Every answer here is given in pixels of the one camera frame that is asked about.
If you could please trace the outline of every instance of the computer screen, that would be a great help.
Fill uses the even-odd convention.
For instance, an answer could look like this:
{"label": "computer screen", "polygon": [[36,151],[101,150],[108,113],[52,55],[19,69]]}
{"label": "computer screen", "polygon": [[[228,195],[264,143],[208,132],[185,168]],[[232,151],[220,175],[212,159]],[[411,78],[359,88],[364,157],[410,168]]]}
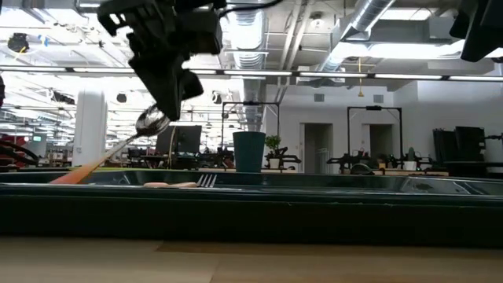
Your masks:
{"label": "computer screen", "polygon": [[156,152],[166,154],[170,150],[171,134],[174,130],[172,152],[198,153],[202,126],[169,126],[157,136]]}

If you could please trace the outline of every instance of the doorway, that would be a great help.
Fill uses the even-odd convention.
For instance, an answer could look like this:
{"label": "doorway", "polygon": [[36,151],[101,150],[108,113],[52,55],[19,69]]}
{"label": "doorway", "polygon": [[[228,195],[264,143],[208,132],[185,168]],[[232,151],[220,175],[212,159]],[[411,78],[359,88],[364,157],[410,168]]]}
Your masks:
{"label": "doorway", "polygon": [[370,156],[378,158],[380,155],[393,154],[393,125],[371,124],[370,132]]}
{"label": "doorway", "polygon": [[333,125],[327,123],[302,123],[301,147],[303,166],[301,171],[306,174],[329,174],[330,167],[326,163],[332,152]]}

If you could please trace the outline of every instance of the white wall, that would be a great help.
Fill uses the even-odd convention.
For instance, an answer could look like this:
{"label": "white wall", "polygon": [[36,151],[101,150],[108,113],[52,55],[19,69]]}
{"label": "white wall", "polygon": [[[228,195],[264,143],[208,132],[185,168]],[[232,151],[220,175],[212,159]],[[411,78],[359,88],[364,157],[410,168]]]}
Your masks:
{"label": "white wall", "polygon": [[[345,87],[322,87],[313,89],[307,86],[290,86],[281,103],[281,146],[288,146],[288,154],[295,154],[300,159],[300,124],[301,123],[330,123],[333,126],[332,157],[341,157],[347,151],[347,106],[374,105],[373,95],[384,94],[382,106],[393,105],[393,93],[388,93],[385,87],[364,87],[364,97],[358,97],[359,88],[351,90]],[[269,101],[274,99],[276,87],[268,87]],[[314,94],[325,94],[325,102],[314,102]],[[269,118],[276,116],[266,114],[266,131],[270,134]],[[398,121],[389,112],[365,112],[353,110],[351,112],[351,149],[362,147],[362,127],[365,124],[385,123],[397,124]],[[339,168],[332,166],[332,173]]]}
{"label": "white wall", "polygon": [[[487,75],[499,75],[491,72]],[[503,132],[500,83],[413,82],[395,92],[403,107],[404,146],[435,158],[433,129],[484,127],[486,135]],[[486,160],[503,161],[500,141],[487,141]]]}

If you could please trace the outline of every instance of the spoon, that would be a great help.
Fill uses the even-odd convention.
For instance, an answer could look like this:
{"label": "spoon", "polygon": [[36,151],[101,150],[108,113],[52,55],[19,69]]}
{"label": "spoon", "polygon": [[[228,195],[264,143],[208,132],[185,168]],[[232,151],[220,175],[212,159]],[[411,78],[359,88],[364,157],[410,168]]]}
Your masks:
{"label": "spoon", "polygon": [[79,184],[84,178],[91,174],[97,167],[108,158],[120,151],[124,146],[140,137],[152,137],[158,135],[169,125],[170,120],[157,108],[156,105],[148,107],[136,121],[134,127],[136,134],[125,141],[120,142],[97,161],[82,165],[79,169],[63,175],[51,182],[51,184]]}

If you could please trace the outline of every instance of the wooden surface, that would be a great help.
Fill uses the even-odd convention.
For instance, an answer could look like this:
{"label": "wooden surface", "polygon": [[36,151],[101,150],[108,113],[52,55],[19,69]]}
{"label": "wooden surface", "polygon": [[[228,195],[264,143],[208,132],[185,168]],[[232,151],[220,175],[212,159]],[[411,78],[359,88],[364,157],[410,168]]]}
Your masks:
{"label": "wooden surface", "polygon": [[503,251],[0,238],[1,282],[501,283]]}

